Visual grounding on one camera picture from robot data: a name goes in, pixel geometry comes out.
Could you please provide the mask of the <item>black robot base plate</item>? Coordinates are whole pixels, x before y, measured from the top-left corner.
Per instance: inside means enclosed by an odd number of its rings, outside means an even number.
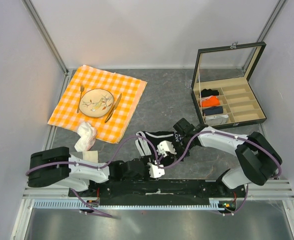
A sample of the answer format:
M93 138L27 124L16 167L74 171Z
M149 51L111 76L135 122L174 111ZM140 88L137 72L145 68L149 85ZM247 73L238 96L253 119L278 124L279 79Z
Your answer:
M82 198L99 198L102 206L187 206L208 205L210 198L245 196L245 186L229 189L218 180L154 179L91 183Z

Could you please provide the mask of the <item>black white trimmed underwear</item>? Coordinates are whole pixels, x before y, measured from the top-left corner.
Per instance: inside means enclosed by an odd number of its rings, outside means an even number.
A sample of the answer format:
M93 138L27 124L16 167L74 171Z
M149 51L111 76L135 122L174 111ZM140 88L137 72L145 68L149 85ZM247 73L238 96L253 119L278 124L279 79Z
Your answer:
M140 160L145 166L147 166L148 163L155 164L155 153L153 148L156 149L157 156L160 159L162 155L159 153L158 145L163 141L172 143L177 153L175 156L168 155L160 160L159 164L164 167L177 161L185 151L184 138L176 131L138 131L135 135L142 137L138 137L135 140L135 145L141 156Z

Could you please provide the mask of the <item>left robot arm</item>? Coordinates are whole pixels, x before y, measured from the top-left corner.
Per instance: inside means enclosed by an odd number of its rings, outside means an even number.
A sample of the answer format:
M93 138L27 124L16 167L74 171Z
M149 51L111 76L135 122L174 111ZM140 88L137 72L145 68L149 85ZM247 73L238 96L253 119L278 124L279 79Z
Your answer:
M153 155L130 161L112 161L110 164L90 162L70 153L68 147L57 147L33 153L30 156L27 185L45 188L59 185L81 192L86 197L97 191L96 184L129 180L148 180Z

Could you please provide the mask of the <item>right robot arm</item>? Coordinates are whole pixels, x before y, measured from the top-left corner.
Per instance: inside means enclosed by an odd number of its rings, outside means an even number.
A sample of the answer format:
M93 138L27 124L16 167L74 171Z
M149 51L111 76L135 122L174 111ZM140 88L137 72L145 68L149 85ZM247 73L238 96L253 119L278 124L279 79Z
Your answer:
M216 184L216 191L222 197L229 196L241 185L253 183L263 186L267 180L277 178L282 173L281 157L259 132L232 134L206 124L194 126L185 118L180 119L173 128L182 136L184 154L200 146L237 157L240 166L224 172Z

